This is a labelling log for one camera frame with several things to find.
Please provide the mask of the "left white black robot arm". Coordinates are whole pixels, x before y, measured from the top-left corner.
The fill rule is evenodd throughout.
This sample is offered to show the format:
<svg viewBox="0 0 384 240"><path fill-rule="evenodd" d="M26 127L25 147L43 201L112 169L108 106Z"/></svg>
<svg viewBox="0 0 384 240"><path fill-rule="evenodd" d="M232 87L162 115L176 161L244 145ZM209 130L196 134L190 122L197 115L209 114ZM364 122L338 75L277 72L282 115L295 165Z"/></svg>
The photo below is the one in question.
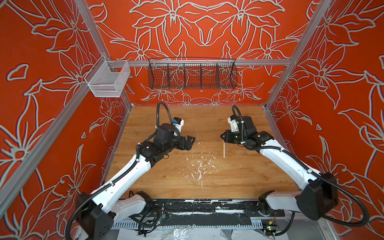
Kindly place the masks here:
<svg viewBox="0 0 384 240"><path fill-rule="evenodd" d="M135 154L129 162L108 182L91 194L82 193L76 200L76 209L65 228L65 238L72 239L71 227L77 222L89 239L100 240L114 223L130 218L138 224L140 234L154 230L164 215L161 209L146 210L152 200L146 193L138 192L121 200L121 196L160 160L174 149L191 150L195 138L181 135L184 120L169 117L161 124L156 115L156 130L143 142L135 146Z"/></svg>

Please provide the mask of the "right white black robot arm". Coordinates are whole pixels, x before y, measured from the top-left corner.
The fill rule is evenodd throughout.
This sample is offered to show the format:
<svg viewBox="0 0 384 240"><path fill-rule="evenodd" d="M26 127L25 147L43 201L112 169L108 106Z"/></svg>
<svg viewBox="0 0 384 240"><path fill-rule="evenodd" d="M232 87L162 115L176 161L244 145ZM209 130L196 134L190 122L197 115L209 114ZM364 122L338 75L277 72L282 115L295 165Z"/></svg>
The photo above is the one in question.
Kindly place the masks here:
<svg viewBox="0 0 384 240"><path fill-rule="evenodd" d="M236 144L268 158L288 174L299 189L295 193L268 191L259 196L257 211L261 215L267 217L275 210L288 210L302 213L313 221L323 218L347 227L363 227L369 223L370 214L366 206L352 193L340 187L333 174L321 173L310 167L286 150L271 134L259 132L252 118L243 116L237 106L232 106L232 112L228 118L231 128L221 135L221 139L225 143ZM361 208L361 220L351 223L327 215L339 204L339 193L348 196Z"/></svg>

